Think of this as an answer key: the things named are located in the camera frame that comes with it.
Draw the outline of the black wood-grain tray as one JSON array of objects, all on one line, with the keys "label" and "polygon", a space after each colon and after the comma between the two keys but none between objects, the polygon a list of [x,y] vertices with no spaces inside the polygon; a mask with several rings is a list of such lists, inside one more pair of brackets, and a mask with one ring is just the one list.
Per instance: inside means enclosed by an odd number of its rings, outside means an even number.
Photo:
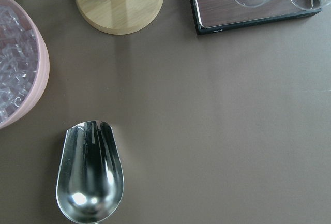
[{"label": "black wood-grain tray", "polygon": [[190,0],[197,34],[204,35],[230,29],[288,19],[310,17],[322,9],[302,10],[291,0],[271,0],[256,8],[235,0]]}]

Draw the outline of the wooden glass drying rack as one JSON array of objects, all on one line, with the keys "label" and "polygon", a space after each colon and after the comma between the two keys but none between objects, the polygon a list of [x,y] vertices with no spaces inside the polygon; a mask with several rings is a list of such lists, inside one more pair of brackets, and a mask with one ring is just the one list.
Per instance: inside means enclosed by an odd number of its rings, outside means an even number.
[{"label": "wooden glass drying rack", "polygon": [[149,25],[163,0],[76,0],[80,14],[94,28],[108,34],[125,35]]}]

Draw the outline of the metal ice scoop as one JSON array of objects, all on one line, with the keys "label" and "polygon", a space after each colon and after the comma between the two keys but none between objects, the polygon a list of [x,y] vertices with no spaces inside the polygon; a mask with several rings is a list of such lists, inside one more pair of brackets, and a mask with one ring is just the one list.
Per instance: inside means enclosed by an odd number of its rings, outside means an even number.
[{"label": "metal ice scoop", "polygon": [[69,128],[59,164],[56,200],[74,223],[101,223],[118,208],[124,175],[112,127],[86,121]]}]

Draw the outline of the pink bowl with ice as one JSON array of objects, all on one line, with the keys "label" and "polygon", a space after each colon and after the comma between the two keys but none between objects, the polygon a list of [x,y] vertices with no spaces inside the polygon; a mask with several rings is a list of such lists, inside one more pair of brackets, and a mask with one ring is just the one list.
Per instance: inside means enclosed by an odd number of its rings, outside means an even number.
[{"label": "pink bowl with ice", "polygon": [[44,39],[14,0],[1,0],[1,128],[26,115],[39,101],[49,79]]}]

